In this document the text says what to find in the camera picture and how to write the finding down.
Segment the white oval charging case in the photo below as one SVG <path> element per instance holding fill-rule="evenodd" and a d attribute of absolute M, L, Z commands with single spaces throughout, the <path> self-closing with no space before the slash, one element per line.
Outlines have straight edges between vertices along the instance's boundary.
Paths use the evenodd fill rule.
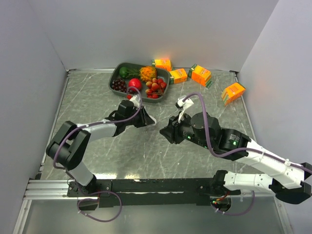
<path fill-rule="evenodd" d="M 154 117 L 152 117 L 152 116 L 150 116 L 150 119 L 153 121 L 153 126 L 155 126 L 156 125 L 156 123 L 157 123 L 157 121 L 156 121 L 156 119 L 154 118 Z"/>

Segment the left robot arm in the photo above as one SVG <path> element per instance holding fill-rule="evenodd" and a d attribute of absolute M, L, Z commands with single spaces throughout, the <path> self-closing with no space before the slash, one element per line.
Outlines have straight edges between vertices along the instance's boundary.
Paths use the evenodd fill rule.
<path fill-rule="evenodd" d="M 116 137 L 128 126 L 141 128 L 155 124 L 156 119 L 147 113 L 140 102 L 123 100 L 117 110 L 99 122 L 64 122 L 46 147 L 46 155 L 53 160 L 55 168 L 64 170 L 76 181 L 80 192 L 90 196 L 96 191 L 97 178 L 82 162 L 88 143 Z"/>

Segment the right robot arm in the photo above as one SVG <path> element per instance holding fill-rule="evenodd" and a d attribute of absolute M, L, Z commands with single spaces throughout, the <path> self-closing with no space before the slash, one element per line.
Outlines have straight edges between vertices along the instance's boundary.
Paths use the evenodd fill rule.
<path fill-rule="evenodd" d="M 267 192 L 289 204 L 300 204 L 312 196 L 312 187 L 305 182 L 312 175 L 311 164 L 298 164 L 277 156 L 242 132 L 221 127 L 217 118 L 203 115 L 170 117 L 168 125 L 159 132 L 171 144 L 187 140 L 209 150 L 215 157 L 243 163 L 259 171 L 255 175 L 224 173 L 213 182 L 216 193 Z"/>

